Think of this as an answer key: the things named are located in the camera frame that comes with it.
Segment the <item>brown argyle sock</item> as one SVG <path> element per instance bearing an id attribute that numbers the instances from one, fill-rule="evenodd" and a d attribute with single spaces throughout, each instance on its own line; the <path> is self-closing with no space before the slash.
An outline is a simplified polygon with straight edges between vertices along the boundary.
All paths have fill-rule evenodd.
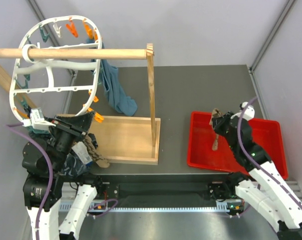
<path id="1" fill-rule="evenodd" d="M 219 118 L 219 117 L 221 117 L 221 116 L 223 116 L 223 112 L 221 112 L 221 111 L 220 111 L 219 109 L 217 109 L 217 108 L 214 108 L 214 109 L 212 110 L 212 113 L 211 113 L 211 118 L 210 118 L 209 125 L 210 125 L 211 127 L 213 127 L 213 119 L 214 119 L 214 118 Z M 213 150 L 213 151 L 218 150 L 218 138 L 219 138 L 219 135 L 216 134 L 216 135 L 215 135 L 214 142 L 213 142 L 213 144 L 212 144 L 212 150 Z"/>
<path id="2" fill-rule="evenodd" d="M 58 116 L 75 116 L 70 114 L 60 114 Z M 103 157 L 97 150 L 98 143 L 95 138 L 95 135 L 88 131 L 87 135 L 80 141 L 74 142 L 70 151 L 74 149 L 75 146 L 79 146 L 84 149 L 85 152 L 89 155 L 93 162 L 95 162 L 101 168 L 108 168 L 110 163 L 107 158 Z"/>

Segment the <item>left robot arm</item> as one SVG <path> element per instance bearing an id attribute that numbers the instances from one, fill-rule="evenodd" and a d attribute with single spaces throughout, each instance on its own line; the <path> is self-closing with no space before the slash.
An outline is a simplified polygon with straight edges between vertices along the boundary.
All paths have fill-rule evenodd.
<path id="1" fill-rule="evenodd" d="M 72 146 L 88 135 L 93 118 L 93 112 L 49 118 L 48 130 L 27 137 L 22 166 L 28 176 L 23 193 L 35 240 L 78 239 L 91 202 L 103 195 L 100 177 L 91 173 L 74 177 L 62 172 Z M 75 199 L 59 223 L 63 184 L 74 182 L 79 184 Z"/>

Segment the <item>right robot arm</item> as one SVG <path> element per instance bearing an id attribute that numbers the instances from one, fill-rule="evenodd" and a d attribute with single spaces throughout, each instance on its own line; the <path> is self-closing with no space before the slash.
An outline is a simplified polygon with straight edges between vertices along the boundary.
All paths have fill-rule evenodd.
<path id="1" fill-rule="evenodd" d="M 302 201 L 281 177 L 268 153 L 252 137 L 252 128 L 240 113 L 214 109 L 210 125 L 225 138 L 235 160 L 249 174 L 229 174 L 224 192 L 253 207 L 273 228 L 278 239 L 302 240 Z"/>

